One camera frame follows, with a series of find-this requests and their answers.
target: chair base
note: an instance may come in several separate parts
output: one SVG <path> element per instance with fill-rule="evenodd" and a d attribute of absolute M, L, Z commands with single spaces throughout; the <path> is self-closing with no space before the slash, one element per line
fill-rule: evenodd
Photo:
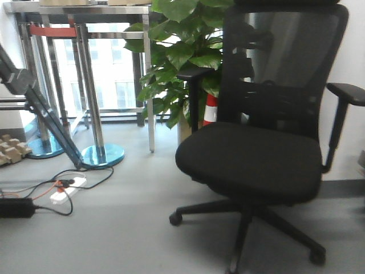
<path fill-rule="evenodd" d="M 230 266 L 225 274 L 238 274 L 238 265 L 240 263 L 242 248 L 244 246 L 246 234 L 252 217 L 258 217 L 276 229 L 284 232 L 297 242 L 303 244 L 310 249 L 309 259 L 313 264 L 323 265 L 326 261 L 326 249 L 316 241 L 308 237 L 292 224 L 281 218 L 279 215 L 264 206 L 239 205 L 231 200 L 220 200 L 204 204 L 190 205 L 187 207 L 179 207 L 169 217 L 172 225 L 178 226 L 183 221 L 185 214 L 198 213 L 218 213 L 218 212 L 240 212 L 241 220 L 238 227 L 236 243 L 233 250 Z"/>

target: blue stanchion base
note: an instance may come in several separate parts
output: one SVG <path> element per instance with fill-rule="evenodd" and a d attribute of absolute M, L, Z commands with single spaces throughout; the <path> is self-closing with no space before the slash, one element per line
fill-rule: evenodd
<path fill-rule="evenodd" d="M 98 157 L 96 146 L 85 148 L 81 155 L 83 163 L 89 167 L 114 166 L 124 159 L 124 149 L 116 144 L 105 144 L 105 159 Z"/>
<path fill-rule="evenodd" d="M 48 141 L 35 139 L 29 142 L 28 147 L 32 149 L 32 152 L 27 154 L 27 157 L 31 159 L 47 159 L 63 153 L 61 145 L 52 135 Z"/>

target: black office chair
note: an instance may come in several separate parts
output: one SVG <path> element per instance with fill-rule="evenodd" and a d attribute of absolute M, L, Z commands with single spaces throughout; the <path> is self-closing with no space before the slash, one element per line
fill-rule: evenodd
<path fill-rule="evenodd" d="M 190 86 L 195 132 L 179 145 L 176 164 L 193 180 L 228 199 L 180 207 L 170 216 L 170 223 L 179 225 L 184 214 L 240 212 L 234 255 L 226 273 L 238 273 L 253 216 L 308 247 L 312 263 L 325 263 L 325 248 L 268 206 L 292 206 L 316 197 L 321 174 L 331 167 L 348 104 L 365 106 L 361 88 L 327 85 L 339 101 L 323 165 L 318 143 L 319 108 L 348 18 L 347 9 L 335 2 L 236 0 L 224 24 L 216 123 L 197 130 L 194 99 L 198 80 L 209 69 L 196 68 L 179 75 Z"/>

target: power strip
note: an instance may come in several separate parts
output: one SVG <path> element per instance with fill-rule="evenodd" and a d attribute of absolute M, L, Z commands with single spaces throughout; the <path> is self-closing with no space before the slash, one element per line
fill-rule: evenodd
<path fill-rule="evenodd" d="M 78 188 L 75 187 L 83 187 L 86 185 L 86 178 L 74 177 L 74 181 L 75 182 L 73 184 L 70 184 L 70 186 L 68 188 L 65 188 L 64 190 L 64 192 L 66 192 L 69 197 L 75 195 L 75 193 L 79 190 Z M 64 192 L 56 191 L 55 193 L 53 193 L 50 197 L 52 203 L 63 204 L 64 202 L 66 202 L 68 200 L 68 197 Z"/>

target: baseboard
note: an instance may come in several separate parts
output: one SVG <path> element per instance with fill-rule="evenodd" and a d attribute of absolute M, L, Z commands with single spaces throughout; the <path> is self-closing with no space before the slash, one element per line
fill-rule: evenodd
<path fill-rule="evenodd" d="M 323 181 L 318 198 L 363 198 L 365 179 Z"/>

